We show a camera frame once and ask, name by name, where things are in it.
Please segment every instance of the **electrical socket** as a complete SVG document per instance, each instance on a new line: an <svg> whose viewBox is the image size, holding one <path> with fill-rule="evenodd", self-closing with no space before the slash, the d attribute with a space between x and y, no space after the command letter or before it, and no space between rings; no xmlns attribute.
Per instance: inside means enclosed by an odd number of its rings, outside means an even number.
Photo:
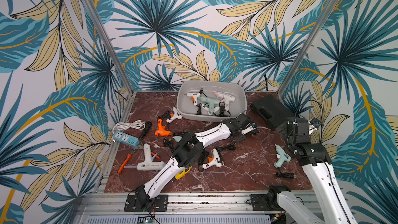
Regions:
<svg viewBox="0 0 398 224"><path fill-rule="evenodd" d="M113 139L114 142L119 141L119 142L128 144L128 145L133 146L133 147L137 146L138 143L139 143L138 138L133 137L133 136L128 135L128 134L123 133L123 132L116 132L113 135L112 139Z"/></svg>

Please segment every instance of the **large white glue gun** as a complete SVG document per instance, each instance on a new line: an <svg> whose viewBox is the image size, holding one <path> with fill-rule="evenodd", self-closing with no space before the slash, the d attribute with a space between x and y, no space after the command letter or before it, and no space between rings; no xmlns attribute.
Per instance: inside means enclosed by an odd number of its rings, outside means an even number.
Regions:
<svg viewBox="0 0 398 224"><path fill-rule="evenodd" d="M152 153L150 152L150 145L144 144L145 160L137 164L137 170L161 170L164 167L164 162L153 162Z"/></svg>
<svg viewBox="0 0 398 224"><path fill-rule="evenodd" d="M187 93L187 96L192 97L193 105L197 107L198 105L198 97L200 97L200 93Z"/></svg>
<svg viewBox="0 0 398 224"><path fill-rule="evenodd" d="M181 114L177 111L177 108L176 108L176 107L173 107L173 112L174 112L174 114L171 115L171 118L169 118L169 119L166 120L167 123L173 122L173 120L175 120L176 118L182 119L182 116L181 116Z"/></svg>
<svg viewBox="0 0 398 224"><path fill-rule="evenodd" d="M202 165L202 167L204 169L208 169L208 168L212 167L213 165L216 165L217 168L221 168L222 167L222 163L220 161L220 155L218 154L216 149L213 149L213 158L209 157L209 162L208 163L204 163Z"/></svg>
<svg viewBox="0 0 398 224"><path fill-rule="evenodd" d="M229 102L235 101L236 97L223 92L214 92L217 98L224 98L225 110L229 110Z"/></svg>

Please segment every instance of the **marble surface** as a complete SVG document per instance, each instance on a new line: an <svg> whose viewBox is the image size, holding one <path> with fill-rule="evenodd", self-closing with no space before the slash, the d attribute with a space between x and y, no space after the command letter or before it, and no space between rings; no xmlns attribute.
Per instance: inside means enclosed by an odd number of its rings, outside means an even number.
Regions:
<svg viewBox="0 0 398 224"><path fill-rule="evenodd" d="M199 172L197 164L194 165L189 173L175 182L169 182L163 192L171 191L232 191L232 190L267 190L271 185L287 185L290 189L312 189L312 186L304 174L297 161L292 159L289 163L284 163L282 172L294 173L295 179L279 179L275 176L278 171L273 163L276 162L275 144L284 147L284 142L277 132L271 131L265 122L250 110L253 101L264 97L268 92L246 93L248 110L247 115L258 125L259 134L247 134L247 139L236 145L235 151L224 151L222 157L224 165L221 168L212 166L203 172ZM158 153L161 160L167 162L171 151L163 148L163 137L156 137L157 116L164 114L166 110L172 112L172 107L177 101L176 92L138 92L134 105L129 116L129 122L141 119L153 123L144 143L151 146L151 151ZM216 122L200 122L187 119L175 120L169 125L169 130L189 130L201 132L211 127L215 127ZM141 130L129 129L126 133L139 137ZM214 146L224 146L230 144L229 140L222 140L214 143ZM206 147L212 157L213 145ZM132 148L128 145L120 144L105 192L130 192L138 186L145 184L158 171L137 171L133 168L125 168L121 174L117 174L120 165L124 162L127 154L131 153ZM144 152L136 150L127 163L136 165L144 161Z"/></svg>

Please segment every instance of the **orange pliers handle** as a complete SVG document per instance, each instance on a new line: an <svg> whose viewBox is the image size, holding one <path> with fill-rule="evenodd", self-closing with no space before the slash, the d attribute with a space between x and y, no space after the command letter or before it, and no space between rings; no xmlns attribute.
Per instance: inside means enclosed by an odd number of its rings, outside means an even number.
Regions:
<svg viewBox="0 0 398 224"><path fill-rule="evenodd" d="M120 166L119 170L117 171L118 174L122 173L122 170L124 169L124 166L127 164L127 162L130 160L131 155L128 154L126 160L123 162L122 166Z"/></svg>

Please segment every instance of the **tropical leaf wallpaper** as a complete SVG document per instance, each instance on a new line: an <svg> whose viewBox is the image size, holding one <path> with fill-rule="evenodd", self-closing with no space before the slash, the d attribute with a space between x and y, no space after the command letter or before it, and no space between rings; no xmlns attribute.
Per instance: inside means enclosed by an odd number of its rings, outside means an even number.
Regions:
<svg viewBox="0 0 398 224"><path fill-rule="evenodd" d="M0 223L69 223L128 97L80 0L1 2L0 95Z"/></svg>
<svg viewBox="0 0 398 224"><path fill-rule="evenodd" d="M340 1L336 9L347 5ZM351 1L331 14L281 97L292 111L321 120L311 142L329 152L359 223L394 224L398 0Z"/></svg>
<svg viewBox="0 0 398 224"><path fill-rule="evenodd" d="M263 90L265 78L268 88L276 90L327 2L112 1L98 12L131 86L173 91L187 80L233 82L245 90ZM327 26L354 1L341 0Z"/></svg>

